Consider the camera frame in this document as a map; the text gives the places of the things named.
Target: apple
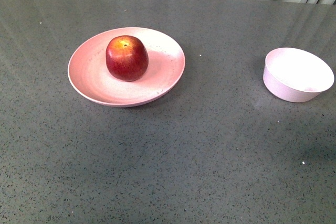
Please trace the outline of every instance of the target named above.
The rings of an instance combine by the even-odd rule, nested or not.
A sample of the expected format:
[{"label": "apple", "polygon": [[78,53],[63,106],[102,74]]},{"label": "apple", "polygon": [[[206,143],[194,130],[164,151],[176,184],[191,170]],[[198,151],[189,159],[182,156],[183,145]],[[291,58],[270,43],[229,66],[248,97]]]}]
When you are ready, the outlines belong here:
[{"label": "apple", "polygon": [[106,48],[106,66],[122,81],[138,80],[148,67],[148,53],[140,39],[131,35],[113,38]]}]

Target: gray countertop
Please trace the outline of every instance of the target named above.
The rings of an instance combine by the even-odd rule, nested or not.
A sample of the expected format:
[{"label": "gray countertop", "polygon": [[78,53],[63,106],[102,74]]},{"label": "gray countertop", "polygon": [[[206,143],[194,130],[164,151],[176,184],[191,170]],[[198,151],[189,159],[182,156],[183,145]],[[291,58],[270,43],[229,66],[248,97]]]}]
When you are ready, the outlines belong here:
[{"label": "gray countertop", "polygon": [[[244,0],[0,0],[1,223],[336,223],[336,88],[306,103],[262,81],[296,47],[336,72],[336,6]],[[175,39],[186,66],[112,108],[67,66],[106,30]]]}]

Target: plate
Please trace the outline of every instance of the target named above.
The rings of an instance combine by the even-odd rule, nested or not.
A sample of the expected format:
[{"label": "plate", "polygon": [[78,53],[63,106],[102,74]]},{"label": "plate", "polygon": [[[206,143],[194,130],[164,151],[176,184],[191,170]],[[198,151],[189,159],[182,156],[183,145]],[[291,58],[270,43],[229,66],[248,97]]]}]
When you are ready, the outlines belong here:
[{"label": "plate", "polygon": [[[120,35],[138,37],[148,52],[145,74],[132,82],[116,79],[106,67],[107,45]],[[184,67],[183,50],[174,39],[148,28],[125,27],[105,31],[80,45],[70,58],[68,77],[74,89],[92,102],[132,107],[168,93],[181,78]]]}]

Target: table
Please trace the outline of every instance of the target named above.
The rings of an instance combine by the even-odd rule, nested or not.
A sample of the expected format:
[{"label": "table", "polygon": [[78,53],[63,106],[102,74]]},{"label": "table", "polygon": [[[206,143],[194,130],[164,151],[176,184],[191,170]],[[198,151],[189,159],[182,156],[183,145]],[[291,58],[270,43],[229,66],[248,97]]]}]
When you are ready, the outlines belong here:
[{"label": "table", "polygon": [[[262,81],[296,47],[336,72],[336,6],[247,0],[0,0],[1,223],[335,223],[336,88],[306,103]],[[106,30],[175,39],[165,96],[93,103],[67,66]]]}]

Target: pink bowl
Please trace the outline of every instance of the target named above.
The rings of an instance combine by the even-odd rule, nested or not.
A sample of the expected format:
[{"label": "pink bowl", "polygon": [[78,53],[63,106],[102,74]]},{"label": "pink bowl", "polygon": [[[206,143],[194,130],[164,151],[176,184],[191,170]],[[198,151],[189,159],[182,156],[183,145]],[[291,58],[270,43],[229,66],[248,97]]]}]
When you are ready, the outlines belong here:
[{"label": "pink bowl", "polygon": [[331,68],[319,57],[296,48],[277,48],[265,59],[264,83],[285,101],[306,102],[334,83]]}]

